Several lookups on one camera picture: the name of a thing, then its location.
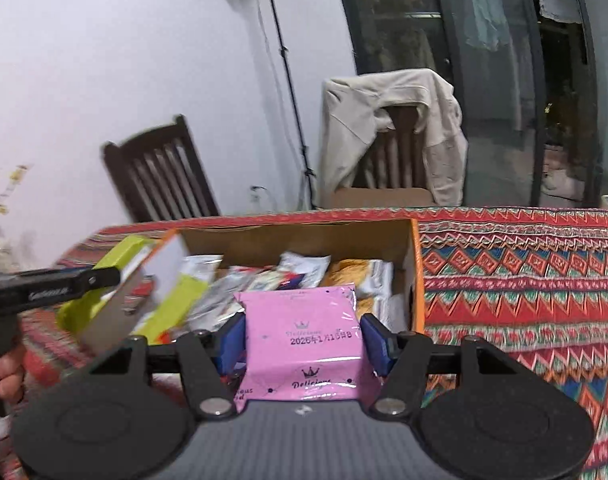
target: metal screw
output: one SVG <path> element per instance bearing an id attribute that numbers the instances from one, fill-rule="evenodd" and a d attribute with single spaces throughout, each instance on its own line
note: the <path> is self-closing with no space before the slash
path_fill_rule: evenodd
<path id="1" fill-rule="evenodd" d="M 384 397 L 375 403 L 375 409 L 385 415 L 399 415 L 406 409 L 406 403 L 401 399 Z"/>
<path id="2" fill-rule="evenodd" d="M 230 400 L 222 399 L 222 397 L 210 397 L 210 399 L 202 400 L 199 409 L 209 415 L 226 415 L 233 405 Z"/>

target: snack package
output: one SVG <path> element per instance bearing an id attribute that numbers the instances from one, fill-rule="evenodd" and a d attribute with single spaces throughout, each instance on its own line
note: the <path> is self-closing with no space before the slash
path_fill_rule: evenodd
<path id="1" fill-rule="evenodd" d="M 246 311 L 238 410 L 249 399 L 375 399 L 381 383 L 366 355 L 352 285 L 235 297 Z"/>
<path id="2" fill-rule="evenodd" d="M 408 330 L 409 310 L 404 294 L 393 294 L 388 300 L 375 306 L 373 314 L 393 334 Z"/>
<path id="3" fill-rule="evenodd" d="M 193 304 L 183 323 L 183 331 L 215 331 L 220 328 L 241 307 L 235 302 L 234 294 L 245 290 L 259 272 L 260 269 L 252 267 L 230 267 L 228 272 L 216 280 Z"/>
<path id="4" fill-rule="evenodd" d="M 341 260 L 331 264 L 322 280 L 322 286 L 349 283 L 355 285 L 357 319 L 364 314 L 373 314 L 392 330 L 388 309 L 392 295 L 393 264 L 383 260 Z M 398 323 L 394 323 L 394 326 L 399 328 Z"/>
<path id="5" fill-rule="evenodd" d="M 213 283 L 194 304 L 183 327 L 173 331 L 173 339 L 194 330 L 214 332 L 244 307 L 234 297 L 242 290 L 290 290 L 297 288 L 304 278 L 286 270 L 230 267 L 223 278 Z"/>
<path id="6" fill-rule="evenodd" d="M 305 274 L 306 277 L 302 280 L 299 288 L 314 288 L 322 281 L 330 262 L 330 256 L 317 258 L 301 256 L 287 251 L 282 253 L 277 270 L 289 270 L 295 272 L 295 274 Z"/>
<path id="7" fill-rule="evenodd" d="M 393 264 L 383 260 L 341 260 L 331 264 L 322 286 L 354 283 L 358 299 L 391 296 Z"/>
<path id="8" fill-rule="evenodd" d="M 150 344 L 159 344 L 159 337 L 177 326 L 191 305 L 207 291 L 221 261 L 220 254 L 186 257 L 173 290 L 153 312 L 139 321 L 133 335 L 146 336 Z"/>

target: blue gripper pad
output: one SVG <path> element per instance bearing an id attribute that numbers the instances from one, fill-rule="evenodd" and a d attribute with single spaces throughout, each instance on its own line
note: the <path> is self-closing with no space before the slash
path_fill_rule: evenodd
<path id="1" fill-rule="evenodd" d="M 217 332 L 219 354 L 213 358 L 217 373 L 230 374 L 246 349 L 246 316 L 236 314 Z"/>
<path id="2" fill-rule="evenodd" d="M 388 339 L 392 334 L 372 314 L 364 314 L 359 322 L 369 361 L 380 377 L 386 377 L 395 364 L 388 354 Z"/>

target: pink package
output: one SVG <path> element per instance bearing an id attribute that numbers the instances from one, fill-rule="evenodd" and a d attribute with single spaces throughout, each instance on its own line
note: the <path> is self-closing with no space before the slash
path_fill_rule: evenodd
<path id="1" fill-rule="evenodd" d="M 246 375 L 235 396 L 249 399 L 360 399 L 380 382 L 355 317 L 353 285 L 241 292 L 246 311 Z"/>

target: chair backrest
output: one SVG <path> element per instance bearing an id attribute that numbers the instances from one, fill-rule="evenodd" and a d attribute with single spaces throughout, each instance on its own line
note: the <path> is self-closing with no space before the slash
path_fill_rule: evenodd
<path id="1" fill-rule="evenodd" d="M 182 115 L 120 146 L 104 144 L 103 160 L 135 222 L 219 215 Z"/>
<path id="2" fill-rule="evenodd" d="M 421 156 L 425 135 L 424 132 L 415 133 L 417 107 L 391 106 L 385 109 L 395 129 L 377 134 L 375 142 L 359 161 L 353 187 L 427 189 Z"/>

